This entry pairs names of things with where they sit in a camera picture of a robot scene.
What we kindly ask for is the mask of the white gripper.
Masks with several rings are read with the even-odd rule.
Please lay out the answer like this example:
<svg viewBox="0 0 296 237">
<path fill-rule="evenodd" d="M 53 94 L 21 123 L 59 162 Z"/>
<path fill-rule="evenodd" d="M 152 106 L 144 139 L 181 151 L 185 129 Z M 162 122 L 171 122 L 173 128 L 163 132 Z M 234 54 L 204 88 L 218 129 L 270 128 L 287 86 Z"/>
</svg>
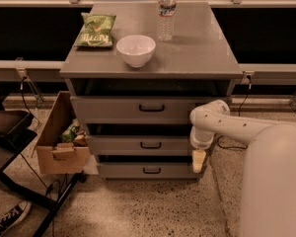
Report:
<svg viewBox="0 0 296 237">
<path fill-rule="evenodd" d="M 204 167 L 206 152 L 214 139 L 214 133 L 201 130 L 193 126 L 190 131 L 190 144 L 197 150 L 192 151 L 192 169 L 194 173 L 200 173 Z"/>
</svg>

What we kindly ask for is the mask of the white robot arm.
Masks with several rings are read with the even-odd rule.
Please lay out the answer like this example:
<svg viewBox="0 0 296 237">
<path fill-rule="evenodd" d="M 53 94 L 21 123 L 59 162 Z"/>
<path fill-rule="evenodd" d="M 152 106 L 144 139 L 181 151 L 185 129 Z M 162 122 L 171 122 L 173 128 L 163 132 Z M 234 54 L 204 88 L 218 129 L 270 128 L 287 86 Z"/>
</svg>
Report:
<svg viewBox="0 0 296 237">
<path fill-rule="evenodd" d="M 189 115 L 193 168 L 216 134 L 247 146 L 239 237 L 296 237 L 296 122 L 235 117 L 222 100 Z"/>
</svg>

